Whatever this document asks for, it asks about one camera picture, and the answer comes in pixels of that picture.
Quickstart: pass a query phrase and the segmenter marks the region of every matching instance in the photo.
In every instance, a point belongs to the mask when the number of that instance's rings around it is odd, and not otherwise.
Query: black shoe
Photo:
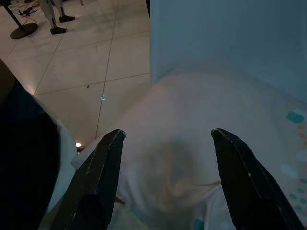
[[[71,17],[71,16],[67,16],[67,15],[63,15],[62,17],[59,17],[59,22],[60,23],[64,23],[64,22],[70,22],[75,20],[75,17]]]
[[[55,28],[51,28],[50,32],[52,35],[58,35],[58,34],[66,33],[66,29],[55,27]]]

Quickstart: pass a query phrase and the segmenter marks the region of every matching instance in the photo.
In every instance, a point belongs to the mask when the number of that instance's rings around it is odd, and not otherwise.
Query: stand base
[[[19,39],[22,37],[26,37],[33,33],[37,29],[37,27],[38,26],[36,23],[28,23],[26,25],[23,25],[23,29],[19,27],[11,33],[11,39]]]

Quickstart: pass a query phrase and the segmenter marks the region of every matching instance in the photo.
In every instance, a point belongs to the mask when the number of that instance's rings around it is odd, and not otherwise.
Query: tiled floor
[[[10,39],[16,24],[0,7],[0,58],[87,145],[150,87],[149,17],[145,0],[83,1],[64,3],[66,14],[76,17],[58,23],[67,33],[51,35],[39,9],[31,15],[38,30],[20,40]]]

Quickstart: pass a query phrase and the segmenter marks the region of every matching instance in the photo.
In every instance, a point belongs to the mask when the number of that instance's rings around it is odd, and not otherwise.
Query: white wall
[[[151,81],[227,62],[307,103],[305,0],[152,0]]]

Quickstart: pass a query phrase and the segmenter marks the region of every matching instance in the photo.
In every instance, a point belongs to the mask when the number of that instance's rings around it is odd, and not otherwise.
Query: white fabric
[[[307,133],[286,118],[296,109],[307,112],[305,104],[231,67],[178,68],[114,126],[126,132],[117,195],[153,230],[197,229],[197,220],[206,230],[233,229],[211,137],[223,128],[250,146],[307,225],[299,201],[306,198],[300,180],[307,167],[295,157],[307,150],[299,135]],[[307,128],[306,119],[300,125]],[[76,167],[100,139],[73,160]]]

